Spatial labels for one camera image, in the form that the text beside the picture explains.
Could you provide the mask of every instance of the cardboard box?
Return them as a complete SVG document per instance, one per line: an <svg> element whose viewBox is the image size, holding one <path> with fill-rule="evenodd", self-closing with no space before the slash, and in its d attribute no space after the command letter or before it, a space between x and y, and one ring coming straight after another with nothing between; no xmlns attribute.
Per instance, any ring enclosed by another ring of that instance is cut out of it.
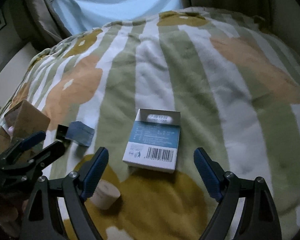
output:
<svg viewBox="0 0 300 240"><path fill-rule="evenodd" d="M122 160L129 166L173 173L180 118L180 112L139 109Z"/></svg>
<svg viewBox="0 0 300 240"><path fill-rule="evenodd" d="M21 101L4 115L6 127L14 127L12 137L0 127L0 154L16 143L17 140L27 138L34 132L46 131L50 118L41 113L26 100ZM31 158L31 150L25 152L18 162Z"/></svg>

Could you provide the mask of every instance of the light blue curtain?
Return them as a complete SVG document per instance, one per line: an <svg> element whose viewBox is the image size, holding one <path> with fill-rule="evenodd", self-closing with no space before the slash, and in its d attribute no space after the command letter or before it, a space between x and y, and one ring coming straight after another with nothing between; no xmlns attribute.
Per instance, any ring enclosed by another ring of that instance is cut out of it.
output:
<svg viewBox="0 0 300 240"><path fill-rule="evenodd" d="M52 6L71 34L182 8L181 0L52 0Z"/></svg>

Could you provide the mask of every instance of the fleece blanket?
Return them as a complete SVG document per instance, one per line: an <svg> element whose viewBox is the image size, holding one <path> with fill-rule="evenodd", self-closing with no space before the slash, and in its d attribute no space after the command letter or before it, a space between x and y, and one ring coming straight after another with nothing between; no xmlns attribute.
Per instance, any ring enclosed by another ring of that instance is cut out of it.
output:
<svg viewBox="0 0 300 240"><path fill-rule="evenodd" d="M168 11L72 36L38 54L3 114L27 99L58 124L95 129L88 148L72 143L44 170L50 179L109 150L103 179L121 198L86 207L104 239L198 239L217 203L193 162L203 147L239 178L265 178L283 239L300 228L300 58L260 18L213 8ZM181 112L176 171L129 168L122 156L138 108ZM62 199L70 239L76 239ZM243 207L240 200L228 238Z"/></svg>

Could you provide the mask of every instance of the metal screw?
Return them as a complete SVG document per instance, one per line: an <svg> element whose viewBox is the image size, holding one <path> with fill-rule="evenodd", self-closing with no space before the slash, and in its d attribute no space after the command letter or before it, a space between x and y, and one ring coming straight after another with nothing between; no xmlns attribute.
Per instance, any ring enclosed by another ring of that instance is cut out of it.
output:
<svg viewBox="0 0 300 240"><path fill-rule="evenodd" d="M231 172L231 171L227 171L227 172L226 172L226 177L227 177L227 178L232 178L233 175L234 175L234 174L233 174L233 172Z"/></svg>
<svg viewBox="0 0 300 240"><path fill-rule="evenodd" d="M70 177L70 178L75 178L76 176L78 176L78 173L77 173L76 171L71 171L71 172L69 173L69 177Z"/></svg>
<svg viewBox="0 0 300 240"><path fill-rule="evenodd" d="M44 182L46 180L46 177L45 176L40 176L39 178L38 178L38 181L39 182Z"/></svg>
<svg viewBox="0 0 300 240"><path fill-rule="evenodd" d="M257 177L257 182L264 183L265 179L263 177Z"/></svg>

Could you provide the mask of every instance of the brown cardboard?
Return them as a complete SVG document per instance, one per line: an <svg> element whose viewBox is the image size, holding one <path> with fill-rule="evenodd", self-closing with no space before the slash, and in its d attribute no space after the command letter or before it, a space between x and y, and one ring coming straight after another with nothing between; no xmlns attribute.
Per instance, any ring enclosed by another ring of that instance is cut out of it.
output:
<svg viewBox="0 0 300 240"><path fill-rule="evenodd" d="M4 152L10 144L10 135L0 126L0 154Z"/></svg>
<svg viewBox="0 0 300 240"><path fill-rule="evenodd" d="M7 132L0 127L0 154L20 138L24 139L34 132L46 131L50 123L50 118L46 117L26 100L21 101L10 109L4 115L4 119L8 127L14 127L14 131L10 140L10 136ZM25 161L29 159L30 156L31 151L27 151L22 155L20 161Z"/></svg>

